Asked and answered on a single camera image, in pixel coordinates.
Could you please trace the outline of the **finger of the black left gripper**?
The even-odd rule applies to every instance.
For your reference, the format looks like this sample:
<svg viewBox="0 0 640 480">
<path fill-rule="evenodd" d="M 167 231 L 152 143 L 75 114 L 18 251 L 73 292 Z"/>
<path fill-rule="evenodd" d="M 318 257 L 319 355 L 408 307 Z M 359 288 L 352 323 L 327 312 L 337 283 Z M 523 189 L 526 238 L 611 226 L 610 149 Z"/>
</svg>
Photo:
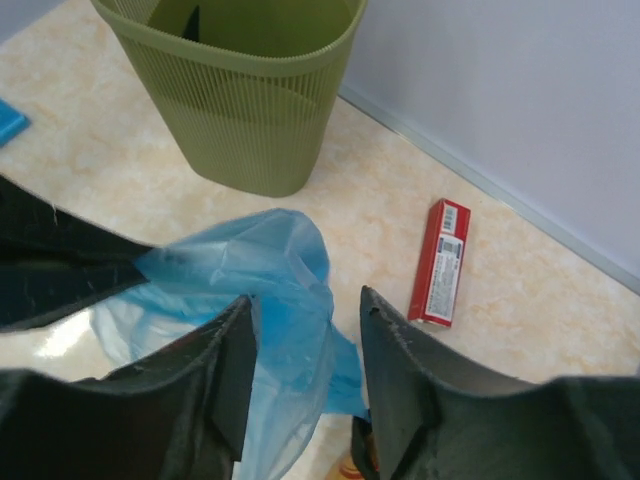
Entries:
<svg viewBox="0 0 640 480">
<path fill-rule="evenodd" d="M 42 328 L 146 282 L 144 275 L 127 261 L 81 266 L 2 266 L 1 328 Z"/>
<path fill-rule="evenodd" d="M 1 269 L 97 272 L 130 269 L 153 249 L 77 217 L 1 178 Z"/>
</svg>

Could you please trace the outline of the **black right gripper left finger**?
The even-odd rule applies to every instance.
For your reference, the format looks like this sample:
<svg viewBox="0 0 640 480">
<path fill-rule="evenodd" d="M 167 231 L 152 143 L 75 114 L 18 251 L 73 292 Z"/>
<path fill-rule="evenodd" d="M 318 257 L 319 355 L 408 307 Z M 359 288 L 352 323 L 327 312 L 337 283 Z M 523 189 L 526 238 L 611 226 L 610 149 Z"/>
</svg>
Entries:
<svg viewBox="0 0 640 480">
<path fill-rule="evenodd" d="M 228 479 L 257 346 L 248 298 L 101 379 L 1 374 L 5 479 Z"/>
</svg>

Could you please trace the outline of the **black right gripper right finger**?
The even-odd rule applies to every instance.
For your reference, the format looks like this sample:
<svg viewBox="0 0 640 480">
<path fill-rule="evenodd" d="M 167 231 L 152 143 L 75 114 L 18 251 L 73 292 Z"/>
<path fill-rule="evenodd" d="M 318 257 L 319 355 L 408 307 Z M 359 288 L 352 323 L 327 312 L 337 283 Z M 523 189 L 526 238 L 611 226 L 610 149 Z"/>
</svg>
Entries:
<svg viewBox="0 0 640 480">
<path fill-rule="evenodd" d="M 639 381 L 507 376 L 360 300 L 364 370 L 383 479 L 635 479 Z"/>
</svg>

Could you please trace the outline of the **blue plastic trash bag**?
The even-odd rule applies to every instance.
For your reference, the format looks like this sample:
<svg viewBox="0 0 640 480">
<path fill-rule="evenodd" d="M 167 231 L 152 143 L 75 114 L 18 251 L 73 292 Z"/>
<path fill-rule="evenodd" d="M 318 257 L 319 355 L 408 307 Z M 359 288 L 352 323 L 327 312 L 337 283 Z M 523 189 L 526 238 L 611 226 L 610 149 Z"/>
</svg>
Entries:
<svg viewBox="0 0 640 480">
<path fill-rule="evenodd" d="M 239 478 L 281 478 L 324 413 L 367 417 L 357 348 L 332 321 L 327 250 L 303 213 L 236 218 L 156 248 L 136 266 L 146 283 L 92 310 L 92 329 L 117 366 L 185 335 L 241 295 L 253 301 L 258 355 Z"/>
</svg>

